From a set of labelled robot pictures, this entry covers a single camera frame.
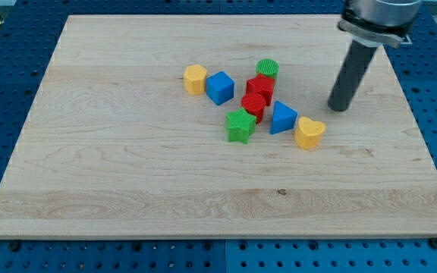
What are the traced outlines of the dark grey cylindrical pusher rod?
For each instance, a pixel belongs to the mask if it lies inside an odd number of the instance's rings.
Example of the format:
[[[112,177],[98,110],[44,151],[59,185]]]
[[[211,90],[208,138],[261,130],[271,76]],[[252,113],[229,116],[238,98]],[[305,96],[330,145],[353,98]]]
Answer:
[[[345,56],[335,84],[330,92],[328,107],[332,111],[347,111],[362,82],[376,47],[369,47],[353,40]]]

